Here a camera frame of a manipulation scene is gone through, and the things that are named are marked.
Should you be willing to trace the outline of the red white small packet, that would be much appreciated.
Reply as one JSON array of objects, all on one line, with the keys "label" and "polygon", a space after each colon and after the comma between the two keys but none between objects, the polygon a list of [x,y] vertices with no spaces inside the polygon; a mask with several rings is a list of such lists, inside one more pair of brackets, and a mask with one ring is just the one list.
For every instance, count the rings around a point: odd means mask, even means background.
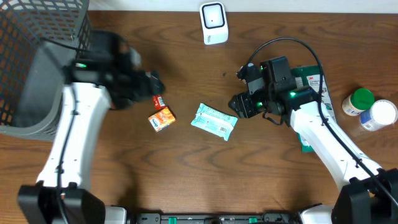
[{"label": "red white small packet", "polygon": [[154,106],[156,110],[162,110],[167,105],[164,103],[162,95],[154,95],[152,97],[152,101],[154,102]]}]

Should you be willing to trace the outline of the pale green wipes packet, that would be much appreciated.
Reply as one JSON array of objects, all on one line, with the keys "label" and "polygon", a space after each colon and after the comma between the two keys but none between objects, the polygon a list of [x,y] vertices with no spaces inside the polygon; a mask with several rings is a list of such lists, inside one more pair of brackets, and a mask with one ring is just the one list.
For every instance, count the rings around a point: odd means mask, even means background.
[{"label": "pale green wipes packet", "polygon": [[238,119],[201,103],[191,125],[228,141]]}]

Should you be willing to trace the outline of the orange small box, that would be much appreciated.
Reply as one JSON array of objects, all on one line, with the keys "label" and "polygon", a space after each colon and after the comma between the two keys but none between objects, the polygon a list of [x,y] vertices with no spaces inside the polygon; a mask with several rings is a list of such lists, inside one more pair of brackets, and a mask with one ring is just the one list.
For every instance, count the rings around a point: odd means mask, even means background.
[{"label": "orange small box", "polygon": [[148,117],[150,124],[156,132],[159,132],[176,121],[176,117],[168,107],[161,109]]}]

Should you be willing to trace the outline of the green white package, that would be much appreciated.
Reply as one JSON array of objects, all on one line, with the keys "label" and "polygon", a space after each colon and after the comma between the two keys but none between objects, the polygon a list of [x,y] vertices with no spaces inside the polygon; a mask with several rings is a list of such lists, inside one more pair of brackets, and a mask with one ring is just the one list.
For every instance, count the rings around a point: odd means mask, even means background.
[{"label": "green white package", "polygon": [[[298,87],[308,85],[312,87],[316,92],[319,92],[320,72],[317,65],[296,67],[291,69],[291,73],[295,77],[295,81]],[[322,84],[322,103],[326,105],[327,111],[331,118],[336,121],[333,103],[331,101],[330,92],[325,77],[323,77]],[[309,145],[304,137],[298,134],[298,138],[302,145],[302,152],[313,152],[313,148]]]}]

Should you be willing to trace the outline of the green lid jar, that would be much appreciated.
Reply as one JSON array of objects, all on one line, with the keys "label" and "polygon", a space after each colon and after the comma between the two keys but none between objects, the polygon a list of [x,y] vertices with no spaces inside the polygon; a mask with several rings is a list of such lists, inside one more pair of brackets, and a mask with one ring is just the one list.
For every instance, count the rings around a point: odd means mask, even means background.
[{"label": "green lid jar", "polygon": [[370,90],[359,88],[343,100],[341,107],[348,116],[357,116],[370,109],[374,102],[375,97]]}]

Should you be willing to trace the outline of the white jar blue label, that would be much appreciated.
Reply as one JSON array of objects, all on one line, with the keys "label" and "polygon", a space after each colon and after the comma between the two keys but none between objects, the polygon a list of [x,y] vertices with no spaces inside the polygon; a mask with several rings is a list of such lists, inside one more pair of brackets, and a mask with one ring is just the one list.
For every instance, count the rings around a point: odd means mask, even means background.
[{"label": "white jar blue label", "polygon": [[388,100],[377,100],[370,109],[360,114],[361,126],[367,131],[377,131],[396,121],[397,107]]}]

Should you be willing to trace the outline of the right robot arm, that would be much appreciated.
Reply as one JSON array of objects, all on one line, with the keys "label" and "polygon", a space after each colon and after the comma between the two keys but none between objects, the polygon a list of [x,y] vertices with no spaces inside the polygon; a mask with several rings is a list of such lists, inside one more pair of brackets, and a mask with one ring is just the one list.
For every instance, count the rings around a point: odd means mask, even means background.
[{"label": "right robot arm", "polygon": [[328,169],[339,191],[334,205],[312,205],[292,215],[294,223],[397,223],[397,169],[370,159],[331,118],[321,93],[297,86],[285,57],[248,63],[237,76],[247,91],[229,107],[240,118],[280,116],[306,140]]}]

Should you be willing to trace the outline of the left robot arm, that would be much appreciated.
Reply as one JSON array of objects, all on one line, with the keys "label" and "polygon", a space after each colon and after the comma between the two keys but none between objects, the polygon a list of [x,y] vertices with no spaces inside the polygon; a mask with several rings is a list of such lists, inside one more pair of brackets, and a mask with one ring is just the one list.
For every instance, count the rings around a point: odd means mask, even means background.
[{"label": "left robot arm", "polygon": [[33,185],[22,185],[17,202],[29,223],[131,223],[124,207],[105,205],[90,192],[91,164],[99,131],[110,110],[161,95],[154,70],[134,64],[119,34],[91,33],[88,49],[59,66],[62,111],[49,158]]}]

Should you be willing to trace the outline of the white barcode scanner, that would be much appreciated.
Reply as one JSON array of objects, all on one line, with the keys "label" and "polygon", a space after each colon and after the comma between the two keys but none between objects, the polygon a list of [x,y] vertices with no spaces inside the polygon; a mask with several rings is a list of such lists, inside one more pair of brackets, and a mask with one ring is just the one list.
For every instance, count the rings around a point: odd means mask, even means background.
[{"label": "white barcode scanner", "polygon": [[215,45],[226,42],[229,29],[224,4],[219,1],[203,3],[199,12],[204,44]]}]

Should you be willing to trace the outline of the grey plastic mesh basket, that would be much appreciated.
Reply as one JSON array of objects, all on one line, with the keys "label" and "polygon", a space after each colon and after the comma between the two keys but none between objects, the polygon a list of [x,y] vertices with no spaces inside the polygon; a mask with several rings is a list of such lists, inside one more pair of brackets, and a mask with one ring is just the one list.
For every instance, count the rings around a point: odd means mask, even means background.
[{"label": "grey plastic mesh basket", "polygon": [[1,134],[54,139],[62,68],[87,49],[88,0],[1,1]]}]

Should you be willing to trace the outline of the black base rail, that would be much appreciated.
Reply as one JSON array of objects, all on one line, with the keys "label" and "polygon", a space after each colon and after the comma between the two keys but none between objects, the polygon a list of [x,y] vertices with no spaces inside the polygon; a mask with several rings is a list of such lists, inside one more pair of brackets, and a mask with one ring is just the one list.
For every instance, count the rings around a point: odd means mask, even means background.
[{"label": "black base rail", "polygon": [[141,213],[135,216],[136,224],[257,224],[301,223],[296,215],[289,213],[264,214],[159,214]]}]

